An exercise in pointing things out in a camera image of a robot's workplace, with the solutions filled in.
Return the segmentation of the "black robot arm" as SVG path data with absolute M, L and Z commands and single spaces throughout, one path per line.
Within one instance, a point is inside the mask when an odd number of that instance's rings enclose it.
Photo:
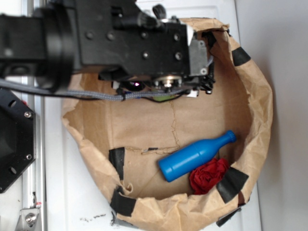
M 68 90 L 74 74 L 98 75 L 115 84 L 113 100 L 126 93 L 147 97 L 210 94 L 214 63 L 197 33 L 158 4 L 153 14 L 134 0 L 50 0 L 31 17 L 0 17 L 0 85 L 8 76 L 30 76 L 39 95 L 94 100 Z

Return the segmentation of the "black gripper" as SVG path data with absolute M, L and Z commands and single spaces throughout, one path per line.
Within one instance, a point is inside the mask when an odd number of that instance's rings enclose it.
M 147 82 L 158 90 L 203 90 L 215 83 L 207 48 L 178 18 L 158 4 L 153 15 L 133 0 L 77 0 L 76 70 L 102 80 Z

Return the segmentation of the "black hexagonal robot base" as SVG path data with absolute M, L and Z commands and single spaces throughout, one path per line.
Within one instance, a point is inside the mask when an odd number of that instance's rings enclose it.
M 34 112 L 15 94 L 0 89 L 0 192 L 5 193 L 33 163 Z

